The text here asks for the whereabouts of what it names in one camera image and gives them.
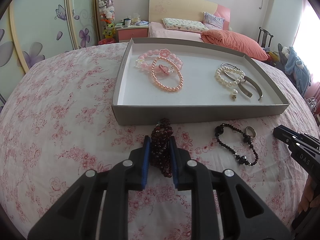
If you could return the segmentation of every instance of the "white cup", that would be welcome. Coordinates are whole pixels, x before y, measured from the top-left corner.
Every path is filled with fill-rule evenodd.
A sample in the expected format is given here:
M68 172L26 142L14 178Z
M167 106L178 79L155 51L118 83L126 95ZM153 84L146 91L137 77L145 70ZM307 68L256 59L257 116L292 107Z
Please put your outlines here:
M124 24L125 26L130 27L131 20L125 20Z

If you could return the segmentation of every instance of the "mattress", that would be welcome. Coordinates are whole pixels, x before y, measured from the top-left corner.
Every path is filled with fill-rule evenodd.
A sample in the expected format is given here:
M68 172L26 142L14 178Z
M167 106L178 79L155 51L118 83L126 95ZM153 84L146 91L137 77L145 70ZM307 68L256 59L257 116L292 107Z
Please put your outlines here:
M154 126L119 126L112 112L126 46L93 46L43 60L23 77L5 104L0 114L0 204L24 236L86 170L110 170L151 134ZM289 227L307 174L290 157L287 145L272 136L272 130L283 124L316 137L319 130L284 73L256 62L289 100L283 114L173 124L173 135L178 147L209 169L233 169ZM256 129L252 143L259 161L255 166L237 164L217 143L214 128L223 122L238 129L249 125ZM221 141L251 161L252 151L241 139L227 129L220 135ZM172 178L150 167L146 189L129 192L128 230L129 239L190 239L191 192L178 192Z
M149 23L149 35L152 38L172 38L190 41L203 42L200 33L166 30L162 23L151 22Z

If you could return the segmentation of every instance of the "dark red beaded bracelet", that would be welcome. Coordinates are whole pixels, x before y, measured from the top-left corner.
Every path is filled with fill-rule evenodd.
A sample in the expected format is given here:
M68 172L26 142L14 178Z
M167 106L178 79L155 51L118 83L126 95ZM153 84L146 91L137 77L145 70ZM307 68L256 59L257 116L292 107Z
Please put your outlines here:
M243 142L249 144L250 149L252 150L252 152L254 153L255 156L255 160L253 163L249 163L249 161L247 160L246 156L240 156L238 154L236 154L236 151L234 149L232 149L231 147L229 147L228 145L224 144L222 141L219 140L219 135L223 134L223 128L224 127L230 127L232 130L237 131L239 133L242 134L243 138ZM231 124L228 123L223 123L220 126L217 126L215 128L215 137L217 139L217 142L225 147L227 150L229 150L236 158L236 160L238 160L239 164L245 164L245 165L249 165L249 166L253 166L258 162L258 154L256 153L256 150L253 148L253 144L251 141L251 136L247 135L245 132L242 132L240 129L237 129L236 127L232 126Z
M151 133L150 165L160 169L168 178L172 177L170 164L169 139L173 134L170 120L161 119Z

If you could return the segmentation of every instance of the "nightstand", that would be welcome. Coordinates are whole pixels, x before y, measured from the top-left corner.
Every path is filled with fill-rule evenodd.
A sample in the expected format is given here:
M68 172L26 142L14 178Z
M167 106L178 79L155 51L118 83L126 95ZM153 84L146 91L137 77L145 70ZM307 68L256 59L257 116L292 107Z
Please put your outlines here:
M130 27L118 28L117 36L119 42L128 42L131 38L146 38L148 37L149 25L137 26L131 25Z

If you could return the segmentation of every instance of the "pink drawer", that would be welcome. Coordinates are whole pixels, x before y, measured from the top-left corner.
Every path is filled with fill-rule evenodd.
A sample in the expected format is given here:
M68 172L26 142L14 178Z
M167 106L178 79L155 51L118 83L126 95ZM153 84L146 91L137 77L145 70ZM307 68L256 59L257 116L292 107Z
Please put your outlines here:
M148 37L148 28L118 30L119 41Z

